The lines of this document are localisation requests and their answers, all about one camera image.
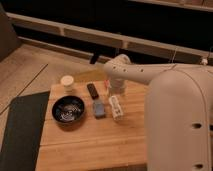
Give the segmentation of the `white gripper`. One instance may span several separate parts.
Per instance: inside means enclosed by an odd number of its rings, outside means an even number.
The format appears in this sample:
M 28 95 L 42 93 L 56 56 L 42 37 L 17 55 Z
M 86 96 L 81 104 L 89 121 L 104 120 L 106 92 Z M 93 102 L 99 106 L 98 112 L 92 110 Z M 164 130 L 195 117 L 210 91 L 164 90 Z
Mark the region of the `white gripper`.
M 124 80 L 110 80 L 108 92 L 110 95 L 121 95 L 125 93 L 126 85 Z

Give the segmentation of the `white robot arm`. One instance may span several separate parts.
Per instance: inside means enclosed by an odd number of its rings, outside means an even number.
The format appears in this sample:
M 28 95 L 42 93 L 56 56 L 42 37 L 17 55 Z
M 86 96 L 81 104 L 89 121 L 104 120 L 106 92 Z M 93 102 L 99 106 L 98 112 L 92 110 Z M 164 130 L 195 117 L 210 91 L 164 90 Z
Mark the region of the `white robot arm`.
M 126 80 L 148 86 L 144 101 L 148 171 L 212 171 L 213 66 L 134 65 L 121 54 L 104 64 L 113 91 Z

